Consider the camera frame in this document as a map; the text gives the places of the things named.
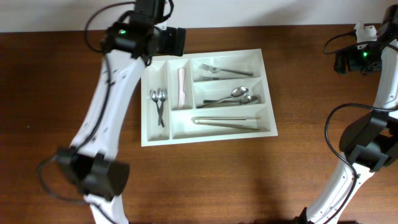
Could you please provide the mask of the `pink and white plastic knife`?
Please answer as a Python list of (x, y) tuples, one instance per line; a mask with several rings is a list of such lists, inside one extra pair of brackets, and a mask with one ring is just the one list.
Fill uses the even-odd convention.
[(183, 67), (178, 69), (178, 110), (183, 109), (186, 100), (186, 93), (184, 91), (185, 74), (186, 70)]

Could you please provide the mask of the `metal fork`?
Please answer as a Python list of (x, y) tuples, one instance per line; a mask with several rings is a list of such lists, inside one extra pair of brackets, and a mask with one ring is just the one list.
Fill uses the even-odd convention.
[(211, 65), (207, 65), (207, 64), (201, 64), (200, 68), (204, 69), (207, 72), (210, 73), (218, 73), (218, 72), (229, 72), (229, 73), (235, 73), (238, 75), (244, 75), (247, 77), (253, 77), (254, 73), (253, 72), (246, 72), (246, 71), (240, 71), (240, 70), (232, 70), (232, 69), (227, 69), (227, 68), (218, 68), (218, 67), (214, 67)]
[(200, 77), (199, 81), (216, 81), (216, 80), (235, 80), (235, 79), (242, 79), (242, 78), (219, 78), (219, 77)]

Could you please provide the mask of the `small metal spoon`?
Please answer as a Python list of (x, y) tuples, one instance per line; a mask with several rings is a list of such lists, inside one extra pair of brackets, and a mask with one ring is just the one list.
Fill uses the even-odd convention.
[(167, 100), (167, 90), (166, 89), (160, 89), (158, 91), (158, 97), (159, 97), (159, 100), (161, 102), (160, 110), (159, 110), (159, 116), (160, 116), (159, 117), (159, 121), (160, 121), (161, 126), (164, 128), (165, 124), (164, 124), (164, 120), (163, 120), (163, 113), (164, 113), (164, 103)]
[(151, 90), (150, 91), (150, 99), (155, 103), (156, 108), (157, 108), (157, 114), (158, 114), (158, 125), (162, 126), (163, 128), (165, 127), (165, 124), (160, 116), (160, 107), (158, 105), (158, 101), (159, 101), (159, 96), (157, 94), (156, 91)]

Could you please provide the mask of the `large metal spoon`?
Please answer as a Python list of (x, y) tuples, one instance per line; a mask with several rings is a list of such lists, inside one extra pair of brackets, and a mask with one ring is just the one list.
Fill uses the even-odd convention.
[(217, 104), (217, 103), (238, 103), (240, 105), (250, 105), (250, 104), (256, 104), (259, 101), (259, 98), (254, 95), (245, 95), (240, 98), (233, 98), (233, 97), (224, 97), (218, 100), (207, 100), (204, 101), (203, 106), (208, 106), (212, 104)]
[(246, 96), (249, 93), (249, 88), (246, 86), (240, 86), (237, 87), (235, 89), (232, 90), (231, 94), (225, 97), (222, 97), (218, 100), (212, 101), (211, 103), (204, 103), (202, 105), (197, 106), (197, 108), (205, 108), (208, 107), (210, 105), (214, 105), (217, 103), (221, 103), (225, 100), (240, 100), (241, 98), (243, 98), (244, 96)]

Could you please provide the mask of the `metal chopstick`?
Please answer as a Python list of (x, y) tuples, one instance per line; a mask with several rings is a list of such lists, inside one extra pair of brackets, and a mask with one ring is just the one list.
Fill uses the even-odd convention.
[(201, 123), (201, 122), (193, 122), (195, 125), (202, 125), (202, 126), (218, 126), (224, 128), (236, 128), (236, 129), (249, 129), (249, 130), (260, 130), (259, 128), (253, 128), (249, 126), (243, 126), (238, 124), (221, 124), (221, 123)]
[(260, 116), (254, 116), (254, 117), (230, 117), (230, 116), (197, 116), (193, 117), (192, 121), (197, 122), (197, 121), (247, 121), (247, 120), (258, 120), (261, 119)]

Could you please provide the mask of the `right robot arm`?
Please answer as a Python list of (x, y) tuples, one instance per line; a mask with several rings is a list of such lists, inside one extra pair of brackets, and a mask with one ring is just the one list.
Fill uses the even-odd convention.
[[(339, 223), (359, 188), (381, 168), (397, 160), (397, 5), (386, 9), (381, 25), (362, 22), (348, 32), (356, 44), (334, 50), (334, 69), (346, 72), (381, 73), (374, 104), (347, 103), (334, 108), (327, 117), (324, 135), (328, 147), (339, 159), (323, 192), (293, 223)], [(363, 108), (367, 114), (351, 123), (335, 149), (329, 138), (332, 116), (343, 108)]]

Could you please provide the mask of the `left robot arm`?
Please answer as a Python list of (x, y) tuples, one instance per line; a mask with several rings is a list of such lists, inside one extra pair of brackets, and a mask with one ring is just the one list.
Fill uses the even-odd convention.
[(137, 0), (106, 29), (96, 52), (103, 68), (84, 122), (69, 147), (54, 157), (90, 206), (96, 223), (127, 223), (122, 192), (129, 164), (117, 162), (119, 136), (133, 91), (157, 54), (181, 57), (185, 29), (166, 27), (172, 1)]

